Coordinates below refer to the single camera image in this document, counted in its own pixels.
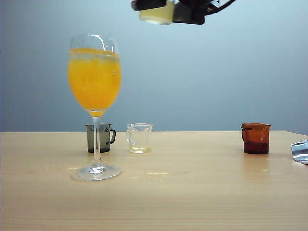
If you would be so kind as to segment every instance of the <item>light blue wall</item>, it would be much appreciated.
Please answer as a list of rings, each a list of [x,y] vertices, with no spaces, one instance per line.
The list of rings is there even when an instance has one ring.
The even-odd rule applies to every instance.
[[[70,38],[114,37],[123,82],[103,122],[308,134],[308,1],[237,0],[204,25],[152,25],[131,0],[1,1],[1,130],[84,131],[66,79]]]

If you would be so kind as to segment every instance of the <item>beige table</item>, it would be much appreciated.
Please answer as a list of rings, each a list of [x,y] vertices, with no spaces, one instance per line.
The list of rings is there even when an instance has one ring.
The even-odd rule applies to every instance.
[[[269,154],[243,153],[240,132],[154,132],[130,154],[124,132],[105,162],[123,173],[77,182],[86,133],[1,134],[2,231],[306,231],[308,165],[271,131]]]

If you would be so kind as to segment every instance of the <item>orange liquid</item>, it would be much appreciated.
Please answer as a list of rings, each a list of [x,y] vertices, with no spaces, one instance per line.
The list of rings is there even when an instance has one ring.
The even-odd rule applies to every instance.
[[[120,91],[120,56],[90,48],[71,49],[68,81],[81,106],[92,116],[101,116]]]

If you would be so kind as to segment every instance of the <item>glass stem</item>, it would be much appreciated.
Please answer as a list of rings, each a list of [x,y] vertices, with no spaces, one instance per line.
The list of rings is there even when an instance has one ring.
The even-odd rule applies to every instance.
[[[93,117],[93,127],[94,127],[94,159],[98,162],[101,159],[101,149],[100,149],[100,118]]]

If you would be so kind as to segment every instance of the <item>wine glass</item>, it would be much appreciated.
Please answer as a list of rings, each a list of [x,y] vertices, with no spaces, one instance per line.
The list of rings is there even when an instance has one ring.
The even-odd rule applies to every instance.
[[[80,105],[93,117],[94,160],[71,175],[74,180],[105,180],[119,175],[118,166],[106,165],[100,153],[100,117],[116,99],[121,85],[117,44],[111,37],[80,34],[72,37],[68,82]]]

